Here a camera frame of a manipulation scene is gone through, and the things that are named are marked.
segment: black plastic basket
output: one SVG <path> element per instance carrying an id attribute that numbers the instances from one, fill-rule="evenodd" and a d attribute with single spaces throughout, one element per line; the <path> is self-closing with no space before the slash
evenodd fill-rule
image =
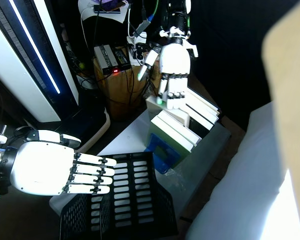
<path id="1" fill-rule="evenodd" d="M 152 152 L 117 160 L 110 193 L 78 194 L 61 212 L 60 239 L 156 239 L 176 235 L 173 200 L 156 180 Z"/>

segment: table surface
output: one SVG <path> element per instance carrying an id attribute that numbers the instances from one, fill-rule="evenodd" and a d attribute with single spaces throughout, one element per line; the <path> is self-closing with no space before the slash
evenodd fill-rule
<path id="1" fill-rule="evenodd" d="M 145 110 L 98 155 L 139 153 L 146 149 L 150 118 Z M 191 197 L 205 178 L 230 137 L 230 132 L 216 123 L 191 154 L 166 174 L 155 171 L 157 181 L 172 195 L 175 217 L 178 219 Z M 50 200 L 50 206 L 60 215 L 63 206 L 74 195 L 62 194 Z"/>

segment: white fabric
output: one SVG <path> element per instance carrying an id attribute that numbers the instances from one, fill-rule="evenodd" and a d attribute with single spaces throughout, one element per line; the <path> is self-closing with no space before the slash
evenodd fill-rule
<path id="1" fill-rule="evenodd" d="M 287 170 L 278 151 L 272 107 L 269 103 L 251 113 L 237 154 L 191 225 L 187 240 L 282 240 L 291 236 L 300 240 L 289 174 L 288 187 L 283 188 Z"/>

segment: black curtain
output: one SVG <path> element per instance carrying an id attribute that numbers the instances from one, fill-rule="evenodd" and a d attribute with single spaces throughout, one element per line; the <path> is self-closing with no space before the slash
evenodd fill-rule
<path id="1" fill-rule="evenodd" d="M 269 29 L 298 0 L 192 0 L 194 74 L 221 111 L 244 130 L 251 111 L 271 101 L 261 59 Z"/>

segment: led light strip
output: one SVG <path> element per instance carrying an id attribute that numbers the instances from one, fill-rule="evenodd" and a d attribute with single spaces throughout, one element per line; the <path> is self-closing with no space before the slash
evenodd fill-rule
<path id="1" fill-rule="evenodd" d="M 24 22 L 24 20 L 22 19 L 21 15 L 20 15 L 20 13 L 19 13 L 19 11 L 18 11 L 18 9 L 17 9 L 17 6 L 16 6 L 14 0 L 9 0 L 9 2 L 10 2 L 10 4 L 11 4 L 11 6 L 12 6 L 12 8 L 13 8 L 13 11 L 14 11 L 16 17 L 18 18 L 18 20 L 19 20 L 19 22 L 20 22 L 20 24 L 21 24 L 21 26 L 22 26 L 22 28 L 23 28 L 23 30 L 24 30 L 26 36 L 28 37 L 28 39 L 29 39 L 29 41 L 30 41 L 30 43 L 31 43 L 31 45 L 32 45 L 32 47 L 33 47 L 33 50 L 35 51 L 36 55 L 38 56 L 38 58 L 39 58 L 39 60 L 40 60 L 40 62 L 41 62 L 41 64 L 42 64 L 42 66 L 43 66 L 43 68 L 44 68 L 46 74 L 48 75 L 48 77 L 49 77 L 51 83 L 53 84 L 53 86 L 54 86 L 56 92 L 57 92 L 58 94 L 60 94 L 60 90 L 59 90 L 59 88 L 58 88 L 58 86 L 57 86 L 55 80 L 53 79 L 53 77 L 52 77 L 52 75 L 51 75 L 51 73 L 50 73 L 50 71 L 49 71 L 49 69 L 48 69 L 48 67 L 47 67 L 47 65 L 46 65 L 46 63 L 45 63 L 45 61 L 44 61 L 44 59 L 42 58 L 42 56 L 41 56 L 41 54 L 40 54 L 40 52 L 39 52 L 39 50 L 38 50 L 38 48 L 37 48 L 37 46 L 36 46 L 34 40 L 32 39 L 32 37 L 31 37 L 31 35 L 30 35 L 30 33 L 29 33 L 28 29 L 27 29 L 27 26 L 25 25 L 25 22 Z"/>

